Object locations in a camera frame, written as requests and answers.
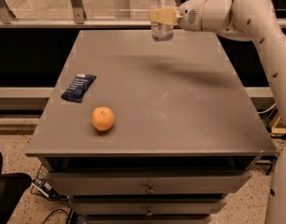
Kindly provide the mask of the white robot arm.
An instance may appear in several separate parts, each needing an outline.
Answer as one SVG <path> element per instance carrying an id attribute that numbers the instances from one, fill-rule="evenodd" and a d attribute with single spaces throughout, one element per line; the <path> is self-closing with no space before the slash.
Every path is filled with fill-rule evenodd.
<path id="1" fill-rule="evenodd" d="M 186 31 L 213 32 L 253 43 L 286 130 L 286 35 L 271 0 L 149 0 L 151 34 L 156 41 L 173 37 L 178 25 Z M 286 224 L 286 147 L 274 169 L 265 224 Z"/>

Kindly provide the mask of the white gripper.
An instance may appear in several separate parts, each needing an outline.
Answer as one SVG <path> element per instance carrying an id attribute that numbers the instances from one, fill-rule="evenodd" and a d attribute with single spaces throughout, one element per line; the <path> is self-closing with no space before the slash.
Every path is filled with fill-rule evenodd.
<path id="1" fill-rule="evenodd" d="M 155 8 L 150 10 L 151 22 L 165 25 L 178 23 L 186 31 L 202 31 L 202 10 L 205 0 L 189 0 L 179 6 L 179 11 L 174 7 Z"/>

